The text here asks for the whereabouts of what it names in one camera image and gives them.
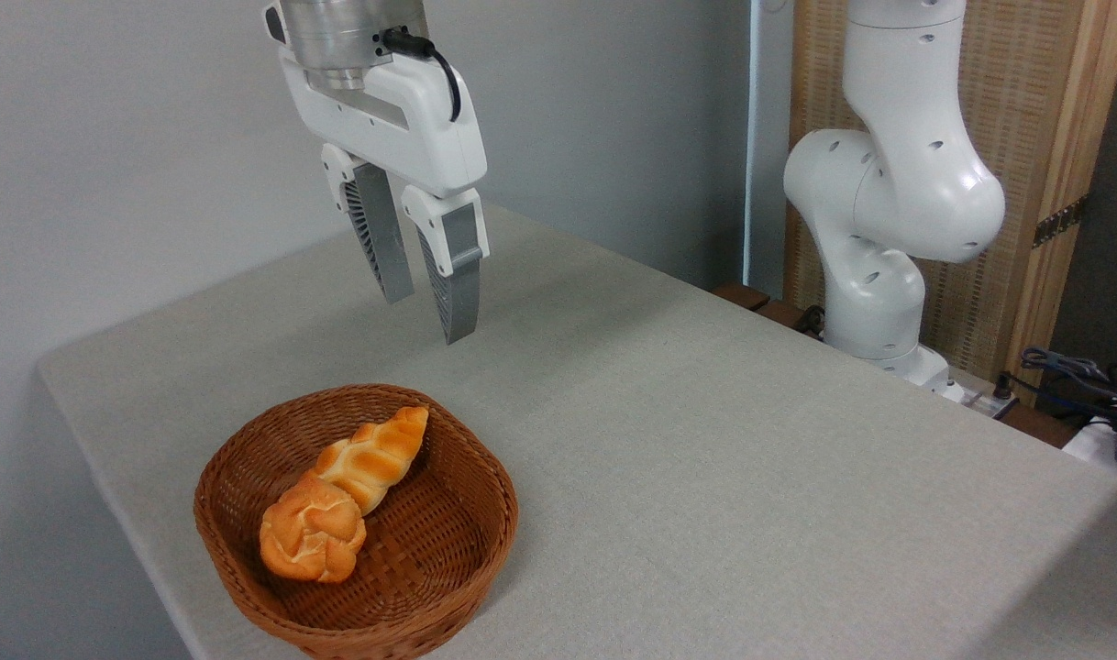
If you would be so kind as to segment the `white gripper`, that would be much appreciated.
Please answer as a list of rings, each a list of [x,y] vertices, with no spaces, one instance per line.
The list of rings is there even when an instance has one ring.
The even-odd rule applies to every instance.
[[[285,47],[279,61],[300,118],[326,142],[321,162],[332,195],[386,303],[416,291],[389,171],[416,184],[405,185],[401,205],[416,223],[445,341],[469,336],[489,241],[481,199],[470,189],[486,175],[486,150],[462,76],[455,79],[462,112],[452,121],[452,93],[437,63],[395,54],[366,71],[361,89],[325,93]]]

